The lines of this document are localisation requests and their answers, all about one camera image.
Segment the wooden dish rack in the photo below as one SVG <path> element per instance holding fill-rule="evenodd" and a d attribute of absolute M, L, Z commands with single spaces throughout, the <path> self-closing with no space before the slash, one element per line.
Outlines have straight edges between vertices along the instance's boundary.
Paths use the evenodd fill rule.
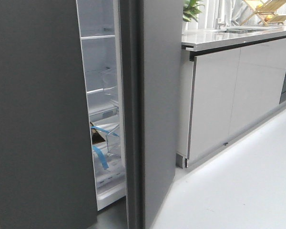
<path fill-rule="evenodd" d="M 286 4 L 286 0 L 244 0 L 244 3 L 252 10 L 252 14 L 249 15 L 244 21 L 240 23 L 240 26 L 246 24 L 253 16 L 257 16 L 260 21 L 258 24 L 269 26 L 270 24 L 284 25 L 286 21 L 286 14 L 278 14 L 277 10 Z M 273 15 L 269 20 L 265 20 L 267 15 Z"/>

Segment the blue tape strip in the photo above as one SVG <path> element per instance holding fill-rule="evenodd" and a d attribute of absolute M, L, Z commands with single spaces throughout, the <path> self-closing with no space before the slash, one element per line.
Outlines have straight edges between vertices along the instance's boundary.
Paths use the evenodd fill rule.
<path fill-rule="evenodd" d="M 97 126 L 97 125 L 94 125 L 92 128 L 98 130 L 101 136 L 105 139 L 105 142 L 103 143 L 92 145 L 92 150 L 97 155 L 103 169 L 107 170 L 109 168 L 109 162 L 108 162 L 109 160 L 107 158 L 110 156 L 114 156 L 107 152 L 107 143 L 106 143 L 105 136 L 109 132 L 109 129 L 104 129 L 101 126 Z"/>

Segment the green potted plant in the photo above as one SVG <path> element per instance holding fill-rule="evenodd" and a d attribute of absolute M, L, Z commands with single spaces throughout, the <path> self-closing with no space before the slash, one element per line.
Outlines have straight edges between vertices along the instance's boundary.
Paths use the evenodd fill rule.
<path fill-rule="evenodd" d="M 202 0 L 185 0 L 183 6 L 183 21 L 191 22 L 194 20 L 198 22 L 198 15 L 202 13 L 200 7 L 205 7 Z"/>

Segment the right white cabinet door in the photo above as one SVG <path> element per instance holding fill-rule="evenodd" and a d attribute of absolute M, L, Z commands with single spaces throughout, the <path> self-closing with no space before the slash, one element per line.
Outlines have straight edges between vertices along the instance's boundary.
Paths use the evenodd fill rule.
<path fill-rule="evenodd" d="M 286 38 L 241 48 L 229 134 L 235 136 L 279 105 Z"/>

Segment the white cabinet door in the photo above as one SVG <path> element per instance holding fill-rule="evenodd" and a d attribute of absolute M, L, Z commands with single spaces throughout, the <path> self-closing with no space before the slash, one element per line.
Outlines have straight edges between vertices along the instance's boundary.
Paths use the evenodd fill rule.
<path fill-rule="evenodd" d="M 236 48 L 195 58 L 190 163 L 206 157 L 229 138 L 240 51 Z"/>
<path fill-rule="evenodd" d="M 279 105 L 286 38 L 241 48 L 229 134 L 235 136 Z"/>

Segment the steel kitchen faucet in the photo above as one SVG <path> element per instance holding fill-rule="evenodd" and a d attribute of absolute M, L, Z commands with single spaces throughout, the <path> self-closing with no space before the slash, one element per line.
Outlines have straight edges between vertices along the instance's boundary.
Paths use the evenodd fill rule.
<path fill-rule="evenodd" d="M 222 27 L 226 27 L 225 19 L 222 20 L 221 18 L 217 18 L 216 21 L 215 21 L 215 29 L 219 30 Z"/>

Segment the steel kitchen sink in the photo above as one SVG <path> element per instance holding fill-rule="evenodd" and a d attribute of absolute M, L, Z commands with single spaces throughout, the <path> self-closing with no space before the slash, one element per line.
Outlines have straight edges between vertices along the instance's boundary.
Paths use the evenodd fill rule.
<path fill-rule="evenodd" d="M 205 30 L 213 33 L 234 33 L 234 34 L 243 34 L 243 33 L 253 33 L 265 31 L 265 29 L 259 28 L 223 28 L 223 29 L 213 29 L 213 30 Z"/>

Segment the left white cabinet door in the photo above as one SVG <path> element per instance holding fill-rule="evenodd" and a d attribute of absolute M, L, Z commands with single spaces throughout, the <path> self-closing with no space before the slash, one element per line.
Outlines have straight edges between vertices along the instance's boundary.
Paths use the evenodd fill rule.
<path fill-rule="evenodd" d="M 195 58 L 190 163 L 206 157 L 229 138 L 240 51 L 236 48 Z"/>

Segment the brown cardboard box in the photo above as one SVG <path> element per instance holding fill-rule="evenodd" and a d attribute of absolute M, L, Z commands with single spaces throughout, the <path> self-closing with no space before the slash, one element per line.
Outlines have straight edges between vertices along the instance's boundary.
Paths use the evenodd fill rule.
<path fill-rule="evenodd" d="M 93 126 L 94 126 L 93 123 L 90 122 L 92 144 L 96 145 L 96 144 L 105 142 L 105 139 L 101 136 L 98 130 L 92 128 Z"/>

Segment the clear plastic fridge drawer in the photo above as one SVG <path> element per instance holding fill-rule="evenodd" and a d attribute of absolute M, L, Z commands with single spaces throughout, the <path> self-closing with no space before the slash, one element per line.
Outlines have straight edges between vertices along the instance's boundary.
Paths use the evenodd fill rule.
<path fill-rule="evenodd" d="M 107 152 L 121 157 L 120 125 L 116 125 L 106 134 Z"/>

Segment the grey kitchen countertop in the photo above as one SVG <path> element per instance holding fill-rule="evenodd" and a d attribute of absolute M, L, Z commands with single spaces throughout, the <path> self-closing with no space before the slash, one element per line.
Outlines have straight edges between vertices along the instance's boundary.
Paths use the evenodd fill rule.
<path fill-rule="evenodd" d="M 228 33 L 228 29 L 248 29 L 256 32 Z M 264 26 L 236 26 L 224 29 L 188 30 L 182 35 L 182 49 L 191 52 L 216 49 L 221 47 L 247 44 L 269 39 L 286 37 L 286 23 L 284 25 Z"/>

